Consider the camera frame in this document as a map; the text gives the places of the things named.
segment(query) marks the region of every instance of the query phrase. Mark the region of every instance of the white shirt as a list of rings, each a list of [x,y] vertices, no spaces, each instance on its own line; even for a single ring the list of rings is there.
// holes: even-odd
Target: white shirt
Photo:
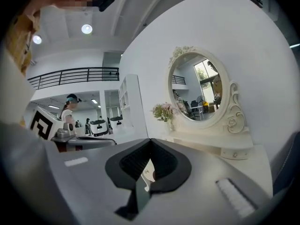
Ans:
[[[61,114],[61,120],[63,120],[64,122],[67,122],[66,117],[71,115],[72,116],[72,111],[70,109],[65,109],[62,114]]]

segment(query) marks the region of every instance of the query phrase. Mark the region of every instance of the mirror stand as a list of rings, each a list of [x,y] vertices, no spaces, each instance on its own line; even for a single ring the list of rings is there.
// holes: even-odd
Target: mirror stand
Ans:
[[[218,151],[217,155],[228,159],[248,159],[253,142],[238,101],[238,86],[229,80],[224,65],[208,51],[187,46],[175,49],[173,57],[170,58],[167,72],[168,102],[174,106],[177,104],[173,96],[172,78],[178,65],[176,61],[182,60],[186,54],[199,54],[213,63],[222,79],[222,102],[214,115],[204,121],[192,120],[182,112],[176,113],[172,120],[174,130],[166,134],[166,139],[182,141],[183,145],[192,143],[194,144],[193,148],[198,149],[199,147],[200,150],[205,147],[207,150],[210,150],[209,147],[215,147],[214,151]]]

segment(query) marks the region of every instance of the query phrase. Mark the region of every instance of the oval mirror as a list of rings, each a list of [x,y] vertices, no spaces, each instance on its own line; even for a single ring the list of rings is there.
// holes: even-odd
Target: oval mirror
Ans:
[[[222,106],[222,80],[214,64],[196,53],[174,62],[172,91],[178,109],[188,118],[205,121]]]

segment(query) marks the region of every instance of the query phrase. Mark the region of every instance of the vanity drawer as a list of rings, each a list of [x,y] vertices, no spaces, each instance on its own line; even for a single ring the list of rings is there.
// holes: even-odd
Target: vanity drawer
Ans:
[[[244,160],[248,159],[250,149],[221,149],[221,157],[232,160]]]

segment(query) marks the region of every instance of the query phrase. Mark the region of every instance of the black and white logo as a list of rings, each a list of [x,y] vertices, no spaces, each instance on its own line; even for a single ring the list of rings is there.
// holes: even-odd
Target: black and white logo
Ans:
[[[36,112],[30,129],[40,137],[48,139],[53,123],[44,117],[39,111]]]

